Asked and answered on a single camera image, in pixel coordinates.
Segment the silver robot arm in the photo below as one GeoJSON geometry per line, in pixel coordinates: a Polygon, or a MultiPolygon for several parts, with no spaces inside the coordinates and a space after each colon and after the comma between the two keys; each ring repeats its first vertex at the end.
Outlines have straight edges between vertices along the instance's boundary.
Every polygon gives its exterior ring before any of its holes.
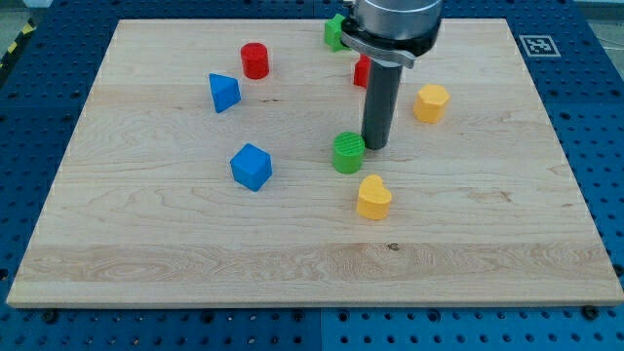
{"type": "Polygon", "coordinates": [[[412,68],[436,43],[442,0],[347,1],[340,42],[370,59],[412,68]]]}

